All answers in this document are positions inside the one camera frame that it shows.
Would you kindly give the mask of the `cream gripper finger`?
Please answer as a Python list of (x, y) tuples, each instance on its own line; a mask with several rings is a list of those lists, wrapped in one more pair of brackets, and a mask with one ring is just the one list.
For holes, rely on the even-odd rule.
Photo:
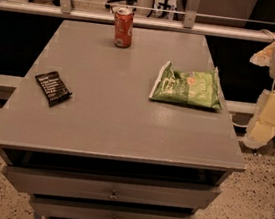
[(247, 125), (242, 141), (250, 149), (267, 145), (275, 136), (275, 90), (265, 90), (258, 98), (254, 116)]
[(273, 50), (275, 49), (275, 42), (270, 43), (267, 47), (261, 49), (250, 58), (250, 62), (256, 66), (267, 67), (271, 65), (273, 57)]

